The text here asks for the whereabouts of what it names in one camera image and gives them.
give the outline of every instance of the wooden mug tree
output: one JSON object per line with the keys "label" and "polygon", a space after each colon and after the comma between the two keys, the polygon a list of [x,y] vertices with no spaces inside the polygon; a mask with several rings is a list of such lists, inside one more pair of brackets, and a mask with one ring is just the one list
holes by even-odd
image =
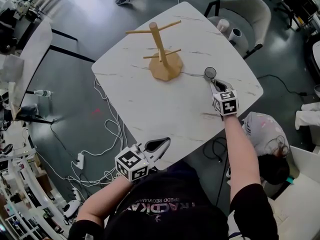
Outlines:
{"label": "wooden mug tree", "polygon": [[164,45],[161,40],[160,31],[172,27],[181,23],[181,20],[168,24],[166,26],[158,28],[157,23],[151,22],[149,24],[150,30],[130,30],[126,31],[126,34],[141,34],[151,33],[158,49],[158,52],[153,56],[145,56],[144,59],[151,59],[149,63],[149,69],[154,78],[163,81],[170,81],[173,78],[179,76],[183,66],[183,62],[177,52],[181,49],[170,51],[164,49]]}

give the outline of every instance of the gray floor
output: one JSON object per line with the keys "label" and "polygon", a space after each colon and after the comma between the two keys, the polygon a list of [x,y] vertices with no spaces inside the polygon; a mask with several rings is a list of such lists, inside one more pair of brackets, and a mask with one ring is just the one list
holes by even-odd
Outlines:
{"label": "gray floor", "polygon": [[[209,2],[214,0],[187,1],[204,13]],[[264,0],[272,9],[279,0]],[[52,27],[79,39],[73,40],[53,36],[53,44],[97,60],[108,49],[125,36],[126,30],[134,30],[159,13],[176,5],[178,0],[134,0],[126,6],[117,6],[114,0],[60,0],[52,7],[49,16]],[[313,92],[314,82],[304,62],[304,34],[287,30],[286,16],[272,12],[272,20],[264,47],[246,60],[253,73],[259,77],[274,74],[282,78],[290,90]],[[81,61],[50,51],[30,84],[29,90],[51,90],[52,99],[26,95],[23,103],[38,103],[40,114],[48,119],[58,119],[52,129],[58,134],[66,148],[76,157],[82,150],[100,153],[110,147],[114,137],[104,128],[106,119],[111,118],[108,105],[93,88],[94,74],[91,63]],[[295,130],[295,111],[305,102],[301,97],[290,94],[274,78],[260,80],[263,96],[246,112],[266,113],[273,116],[283,127],[291,145],[310,150],[309,128]],[[37,150],[62,177],[72,175],[72,158],[64,151],[54,137],[50,126],[33,123],[30,133]],[[129,136],[129,144],[134,139]],[[114,156],[120,143],[102,156],[85,156],[82,179],[97,180],[104,171],[114,167]],[[212,203],[216,203],[222,178],[223,163],[208,160],[199,148],[187,157],[187,161],[196,168],[201,184]],[[70,199],[70,184],[61,180],[45,165],[51,179],[61,194]],[[91,193],[99,187],[88,188]],[[223,184],[219,206],[225,213],[229,210],[229,186]]]}

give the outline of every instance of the person's arm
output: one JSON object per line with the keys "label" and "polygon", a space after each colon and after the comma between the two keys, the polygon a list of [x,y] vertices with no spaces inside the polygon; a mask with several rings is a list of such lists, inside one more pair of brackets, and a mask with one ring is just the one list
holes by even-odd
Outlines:
{"label": "person's arm", "polygon": [[235,115],[224,116],[224,128],[231,168],[230,201],[244,187],[261,184],[256,151]]}
{"label": "person's arm", "polygon": [[124,176],[90,196],[80,208],[76,221],[92,221],[101,227],[110,211],[126,196],[133,184]]}

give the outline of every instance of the plastic bottle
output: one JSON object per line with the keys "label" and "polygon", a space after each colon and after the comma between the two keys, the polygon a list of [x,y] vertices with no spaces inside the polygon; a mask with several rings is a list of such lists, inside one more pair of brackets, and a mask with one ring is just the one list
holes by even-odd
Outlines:
{"label": "plastic bottle", "polygon": [[44,96],[44,97],[51,96],[51,91],[49,91],[49,90],[36,90],[33,93],[38,96]]}

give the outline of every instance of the black t-shirt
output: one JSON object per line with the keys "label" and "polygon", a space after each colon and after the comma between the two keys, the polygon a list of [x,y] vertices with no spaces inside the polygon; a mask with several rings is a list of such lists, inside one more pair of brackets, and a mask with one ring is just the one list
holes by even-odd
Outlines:
{"label": "black t-shirt", "polygon": [[105,229],[92,221],[80,220],[72,225],[68,239],[227,240],[234,236],[250,240],[279,239],[261,185],[244,187],[230,207],[238,230],[230,231],[228,218],[210,203],[197,178],[159,173],[132,189]]}

